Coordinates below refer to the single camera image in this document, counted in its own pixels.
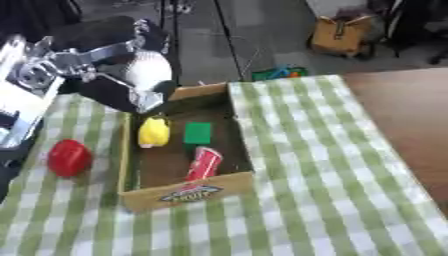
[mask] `green block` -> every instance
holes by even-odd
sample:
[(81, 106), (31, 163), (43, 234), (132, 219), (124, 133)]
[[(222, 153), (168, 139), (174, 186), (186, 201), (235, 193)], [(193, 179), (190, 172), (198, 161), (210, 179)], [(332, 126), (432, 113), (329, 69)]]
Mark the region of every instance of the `green block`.
[(211, 136), (211, 123), (190, 122), (185, 126), (184, 144), (208, 145)]
[(211, 123), (190, 122), (185, 126), (184, 147), (187, 155), (194, 159), (196, 147), (209, 146), (212, 137)]

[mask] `green checkered tablecloth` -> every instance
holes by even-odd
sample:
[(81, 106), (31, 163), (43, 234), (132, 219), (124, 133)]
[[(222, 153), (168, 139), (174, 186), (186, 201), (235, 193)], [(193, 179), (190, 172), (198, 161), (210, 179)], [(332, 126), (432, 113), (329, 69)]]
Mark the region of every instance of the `green checkered tablecloth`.
[[(255, 193), (127, 212), (122, 115), (62, 96), (0, 206), (0, 255), (448, 255), (446, 219), (338, 76), (230, 92)], [(45, 167), (63, 138), (95, 152), (76, 182)]]

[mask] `table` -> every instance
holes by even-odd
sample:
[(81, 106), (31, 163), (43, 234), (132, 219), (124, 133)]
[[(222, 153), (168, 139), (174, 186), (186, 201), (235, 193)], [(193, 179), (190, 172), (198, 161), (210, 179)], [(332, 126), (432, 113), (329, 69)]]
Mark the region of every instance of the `table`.
[(448, 68), (344, 79), (448, 216)]
[[(373, 81), (366, 88), (373, 88), (374, 78), (384, 75), (366, 76)], [(367, 78), (360, 77), (346, 76), (354, 81), (349, 86), (362, 86)], [(127, 212), (116, 194), (114, 145), (122, 115), (86, 98), (62, 96), (0, 205), (0, 254), (448, 253), (446, 218), (341, 77), (229, 88), (255, 171), (254, 193)], [(63, 138), (81, 141), (95, 155), (91, 170), (76, 180), (46, 168), (48, 151)]]

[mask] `wooden table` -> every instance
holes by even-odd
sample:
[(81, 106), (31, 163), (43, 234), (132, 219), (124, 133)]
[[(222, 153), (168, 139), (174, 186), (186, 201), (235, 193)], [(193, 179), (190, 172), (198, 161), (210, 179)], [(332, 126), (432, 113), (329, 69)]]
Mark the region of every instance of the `wooden table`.
[(344, 79), (448, 216), (448, 68)]

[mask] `floor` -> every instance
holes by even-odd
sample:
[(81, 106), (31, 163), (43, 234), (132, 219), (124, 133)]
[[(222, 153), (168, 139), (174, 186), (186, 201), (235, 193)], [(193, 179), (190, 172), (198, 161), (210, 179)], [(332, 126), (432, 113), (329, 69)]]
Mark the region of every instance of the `floor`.
[[(87, 20), (110, 15), (158, 19), (157, 0), (131, 0), (137, 4), (120, 0), (78, 1)], [(213, 1), (187, 1), (193, 9), (180, 17), (181, 83), (238, 80)], [(313, 75), (426, 68), (431, 67), (426, 63), (428, 56), (440, 49), (416, 47), (395, 58), (390, 49), (380, 46), (377, 56), (365, 62), (321, 55), (305, 46), (315, 21), (305, 0), (221, 0), (221, 4), (246, 78), (252, 71), (285, 65), (304, 66)]]

